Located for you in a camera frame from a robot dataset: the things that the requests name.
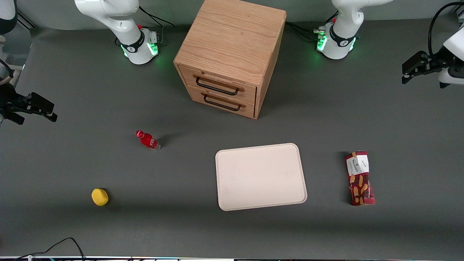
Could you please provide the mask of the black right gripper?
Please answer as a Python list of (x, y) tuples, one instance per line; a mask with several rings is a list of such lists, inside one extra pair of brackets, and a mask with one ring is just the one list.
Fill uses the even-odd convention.
[(11, 84), (0, 87), (1, 111), (6, 113), (24, 112), (28, 114), (43, 115), (51, 122), (57, 121), (57, 114), (53, 113), (54, 104), (39, 94), (32, 92), (27, 96), (16, 92)]

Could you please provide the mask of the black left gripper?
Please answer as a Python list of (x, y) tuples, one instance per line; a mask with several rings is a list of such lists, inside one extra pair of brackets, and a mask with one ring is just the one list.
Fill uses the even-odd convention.
[(402, 84), (407, 84), (412, 77), (437, 73), (448, 66), (448, 62), (433, 60), (425, 51), (418, 51), (402, 64)]

